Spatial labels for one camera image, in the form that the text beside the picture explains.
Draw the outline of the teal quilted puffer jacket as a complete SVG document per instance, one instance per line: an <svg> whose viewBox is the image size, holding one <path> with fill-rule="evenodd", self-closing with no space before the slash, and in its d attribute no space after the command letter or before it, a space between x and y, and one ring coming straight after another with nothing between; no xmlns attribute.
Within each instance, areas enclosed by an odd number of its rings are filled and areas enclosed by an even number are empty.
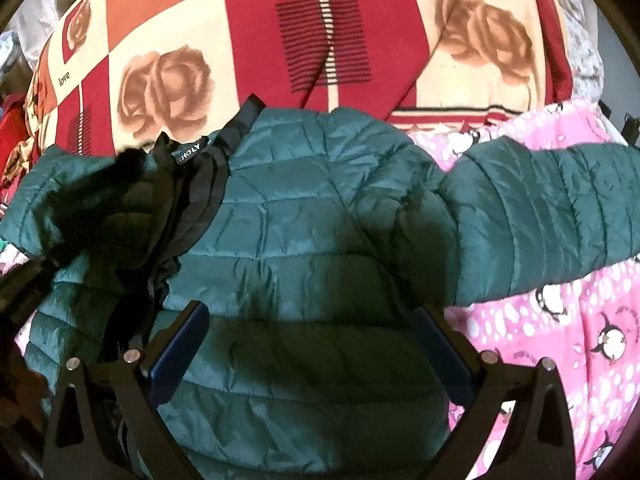
<svg viewBox="0 0 640 480"><path fill-rule="evenodd" d="M54 260L20 352L38 419L69 359L117 359L198 301L206 337L160 414L200 474L411 479L448 434L411 313L637 255L639 153L502 136L446 169L358 110L248 99L190 144L48 148L1 235Z"/></svg>

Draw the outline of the red clothes pile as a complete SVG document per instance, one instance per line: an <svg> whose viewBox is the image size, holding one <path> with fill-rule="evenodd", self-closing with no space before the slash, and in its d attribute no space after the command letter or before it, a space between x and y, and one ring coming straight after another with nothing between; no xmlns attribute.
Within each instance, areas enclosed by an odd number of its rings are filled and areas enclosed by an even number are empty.
<svg viewBox="0 0 640 480"><path fill-rule="evenodd" d="M6 205L40 156L37 136L27 125L25 98L10 94L1 109L1 203Z"/></svg>

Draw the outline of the pink penguin print bedsheet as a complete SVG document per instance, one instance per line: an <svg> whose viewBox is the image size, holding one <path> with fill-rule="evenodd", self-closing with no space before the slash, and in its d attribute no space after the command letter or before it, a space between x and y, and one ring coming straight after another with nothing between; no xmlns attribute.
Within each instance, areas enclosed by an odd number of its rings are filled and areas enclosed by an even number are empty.
<svg viewBox="0 0 640 480"><path fill-rule="evenodd" d="M413 127L409 136L444 169L473 145L508 136L531 150L624 138L596 104L567 101L496 126ZM590 478L622 435L639 399L639 259L562 285L450 308L450 325L504 362L558 366L574 430L576 476Z"/></svg>

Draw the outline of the red cream rose blanket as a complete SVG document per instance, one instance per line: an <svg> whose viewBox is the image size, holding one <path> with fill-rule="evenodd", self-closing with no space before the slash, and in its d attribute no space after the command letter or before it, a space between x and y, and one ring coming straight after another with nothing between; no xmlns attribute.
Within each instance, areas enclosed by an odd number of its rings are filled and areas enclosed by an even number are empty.
<svg viewBox="0 0 640 480"><path fill-rule="evenodd" d="M501 122L572 90L558 0L76 0L25 115L40 150L101 156L191 142L249 96L408 129Z"/></svg>

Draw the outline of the grey white floral bedding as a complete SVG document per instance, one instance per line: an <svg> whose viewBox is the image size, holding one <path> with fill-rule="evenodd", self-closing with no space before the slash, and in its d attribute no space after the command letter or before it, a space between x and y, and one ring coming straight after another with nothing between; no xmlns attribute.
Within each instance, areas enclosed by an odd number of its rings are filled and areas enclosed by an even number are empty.
<svg viewBox="0 0 640 480"><path fill-rule="evenodd" d="M597 103L604 90L604 64L598 50L598 8L593 0L555 0L566 35L574 99Z"/></svg>

